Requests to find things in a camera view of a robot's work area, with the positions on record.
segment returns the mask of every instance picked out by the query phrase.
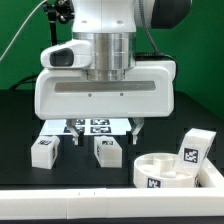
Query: green background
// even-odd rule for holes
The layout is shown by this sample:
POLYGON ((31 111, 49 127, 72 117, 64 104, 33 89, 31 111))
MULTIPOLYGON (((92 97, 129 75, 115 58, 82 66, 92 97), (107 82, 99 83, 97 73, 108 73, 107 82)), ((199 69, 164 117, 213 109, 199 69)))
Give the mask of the green background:
MULTIPOLYGON (((0 0, 0 55, 40 2, 0 0)), ((175 89, 187 93, 224 119, 224 1, 193 0, 190 14, 178 26, 172 30, 153 30, 152 35, 159 50, 178 61, 175 89)), ((70 24, 58 25, 58 38, 71 39, 70 24)), ((0 89, 8 89, 26 76, 39 74, 40 53, 48 46, 49 24, 39 9, 0 63, 0 89)), ((141 29, 137 32, 137 51, 151 51, 141 29)))

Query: white block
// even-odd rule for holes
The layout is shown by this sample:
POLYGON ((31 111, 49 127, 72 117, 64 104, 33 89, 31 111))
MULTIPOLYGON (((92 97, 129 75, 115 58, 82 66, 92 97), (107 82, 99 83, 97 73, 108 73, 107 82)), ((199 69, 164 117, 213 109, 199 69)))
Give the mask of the white block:
POLYGON ((66 218, 65 191, 0 191, 0 220, 66 218))
POLYGON ((184 137, 174 171, 196 177, 215 135, 216 132, 213 131, 191 129, 184 137))
POLYGON ((202 187, 215 187, 224 189, 224 178, 222 174, 208 159, 205 159, 200 169, 199 182, 202 187))
POLYGON ((31 147, 32 167, 51 169, 58 155, 57 136, 39 136, 31 147))
POLYGON ((113 137, 95 137, 94 154, 101 167, 122 167, 122 148, 113 137))
POLYGON ((67 219, 107 216, 106 189, 78 189, 68 192, 67 219))

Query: black table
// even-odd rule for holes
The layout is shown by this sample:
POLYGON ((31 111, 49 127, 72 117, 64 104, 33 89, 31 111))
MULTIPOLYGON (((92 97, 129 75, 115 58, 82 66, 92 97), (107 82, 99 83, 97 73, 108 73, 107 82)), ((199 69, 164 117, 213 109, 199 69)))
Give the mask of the black table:
MULTIPOLYGON (((177 153, 191 128, 217 132, 208 158, 224 173, 224 121, 181 92, 167 118, 145 118, 137 145, 115 136, 123 149, 122 169, 100 168, 93 153, 93 136, 74 146, 72 136, 60 136, 59 155, 52 170, 31 167, 31 146, 43 125, 34 113, 33 91, 0 91, 0 190, 134 187, 133 161, 153 152, 177 153)), ((223 223, 224 217, 50 220, 33 223, 223 223)))

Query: black and white pattern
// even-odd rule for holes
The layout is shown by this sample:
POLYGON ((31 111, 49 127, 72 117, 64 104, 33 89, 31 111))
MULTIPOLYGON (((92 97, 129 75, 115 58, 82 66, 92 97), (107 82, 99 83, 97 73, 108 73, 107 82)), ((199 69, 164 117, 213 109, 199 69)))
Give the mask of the black and white pattern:
POLYGON ((108 133, 111 133, 111 128, 110 127, 91 127, 91 133, 108 134, 108 133))
MULTIPOLYGON (((85 127, 78 127, 78 126, 76 126, 75 128, 77 129, 77 131, 79 131, 79 133, 80 132, 85 133, 85 127)), ((65 127, 65 129, 64 129, 64 133, 70 133, 70 131, 68 130, 67 127, 65 127)))
POLYGON ((96 154, 98 157, 100 157, 100 147, 97 145, 97 148, 96 148, 96 154))
POLYGON ((92 119, 91 125, 110 125, 109 119, 92 119))
POLYGON ((199 153, 196 149, 184 149, 184 161, 191 163, 198 163, 199 161, 199 153))
POLYGON ((102 141, 102 145, 113 145, 113 141, 102 141))
POLYGON ((50 145, 52 141, 46 141, 46 140, 41 140, 38 144, 39 145, 50 145))
POLYGON ((148 178, 148 188, 161 188, 161 181, 153 178, 148 178))
POLYGON ((77 119, 75 125, 85 125, 86 121, 84 119, 77 119))

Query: marker cube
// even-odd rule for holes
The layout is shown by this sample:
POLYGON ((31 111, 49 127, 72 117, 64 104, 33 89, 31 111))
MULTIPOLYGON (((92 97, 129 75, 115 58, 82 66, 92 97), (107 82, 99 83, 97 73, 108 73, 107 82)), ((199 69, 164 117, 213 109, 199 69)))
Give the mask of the marker cube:
POLYGON ((215 135, 213 131, 192 128, 184 137, 173 170, 196 177, 215 135))
POLYGON ((32 167, 51 169, 58 155, 57 136, 39 136, 31 147, 32 167))
POLYGON ((122 167, 122 148, 113 137, 94 137, 94 154, 101 167, 122 167))

